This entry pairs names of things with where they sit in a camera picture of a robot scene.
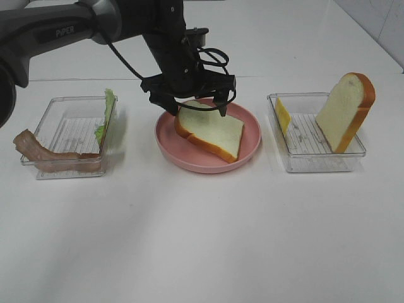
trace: cheese slice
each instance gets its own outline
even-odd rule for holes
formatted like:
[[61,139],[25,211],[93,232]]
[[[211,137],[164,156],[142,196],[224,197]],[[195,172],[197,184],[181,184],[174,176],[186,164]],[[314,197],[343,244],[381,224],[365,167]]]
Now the cheese slice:
[[282,133],[284,136],[286,136],[286,132],[288,130],[288,126],[289,126],[289,123],[291,122],[292,118],[290,117],[288,110],[283,105],[283,103],[279,97],[276,99],[275,113],[276,113],[276,116],[278,116],[279,125],[282,130]]

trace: bread slice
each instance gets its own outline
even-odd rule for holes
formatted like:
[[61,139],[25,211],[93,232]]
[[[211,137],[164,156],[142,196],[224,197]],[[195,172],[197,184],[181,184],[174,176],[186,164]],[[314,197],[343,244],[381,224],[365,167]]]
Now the bread slice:
[[364,74],[348,73],[334,86],[316,116],[333,152],[345,152],[375,98],[374,87]]
[[[210,107],[197,100],[186,104]],[[177,134],[192,144],[218,155],[228,163],[237,161],[244,123],[229,115],[222,117],[218,110],[198,111],[182,107],[174,119]]]

